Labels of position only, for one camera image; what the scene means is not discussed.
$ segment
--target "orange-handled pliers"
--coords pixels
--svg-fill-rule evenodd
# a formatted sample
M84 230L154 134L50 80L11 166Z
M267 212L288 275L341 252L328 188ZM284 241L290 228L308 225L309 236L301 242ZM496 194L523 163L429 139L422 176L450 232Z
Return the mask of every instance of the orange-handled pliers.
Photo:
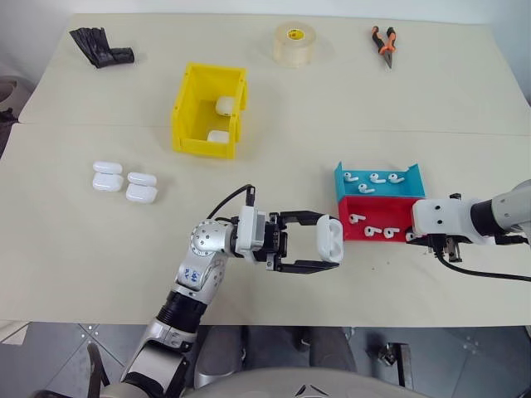
M392 53L397 50L395 47L395 40L397 39L397 34L395 30L390 27L387 29L387 37L389 41L387 44L383 43L382 36L378 33L380 29L378 27L373 27L373 41L378 46L378 54L383 56L383 59L387 62L389 68L392 67Z

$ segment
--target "table surface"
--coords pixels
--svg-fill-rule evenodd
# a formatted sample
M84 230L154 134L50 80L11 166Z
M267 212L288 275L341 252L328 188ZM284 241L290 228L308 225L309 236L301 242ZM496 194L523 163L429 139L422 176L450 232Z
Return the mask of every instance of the table surface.
M384 170L419 162L429 197L486 199L529 178L529 107L485 27L378 21L401 43L389 71L368 36L374 21L296 19L319 36L314 63L300 70L267 54L286 17L74 16L71 27L104 26L112 46L132 46L137 63L96 70L65 34L13 127L0 160L9 188L0 195L0 318L146 323L190 230L246 182L261 210L337 215L339 161ZM188 61L248 69L233 161L171 150L169 111ZM157 175L157 201L94 191L95 160ZM291 226L288 260L318 258L314 234ZM529 274L523 245L466 245L462 255L471 269ZM204 323L531 323L531 284L457 274L416 246L345 242L343 264L328 272L280 274L234 259L226 275Z

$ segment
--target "roll of tape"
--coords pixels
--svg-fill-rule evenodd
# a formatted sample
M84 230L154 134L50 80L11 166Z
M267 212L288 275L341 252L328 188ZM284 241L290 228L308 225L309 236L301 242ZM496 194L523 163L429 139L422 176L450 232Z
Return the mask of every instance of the roll of tape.
M289 68L309 64L314 53L315 30L302 22L286 22L275 30L273 58Z

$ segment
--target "yellow plastic bin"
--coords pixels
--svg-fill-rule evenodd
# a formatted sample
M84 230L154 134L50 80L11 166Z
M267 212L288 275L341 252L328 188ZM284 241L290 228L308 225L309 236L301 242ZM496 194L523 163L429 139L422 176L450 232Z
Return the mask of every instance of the yellow plastic bin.
M234 97L230 116L216 113L221 96ZM246 70L190 62L172 111L173 150L233 159L246 107ZM211 130L228 132L228 143L208 142Z

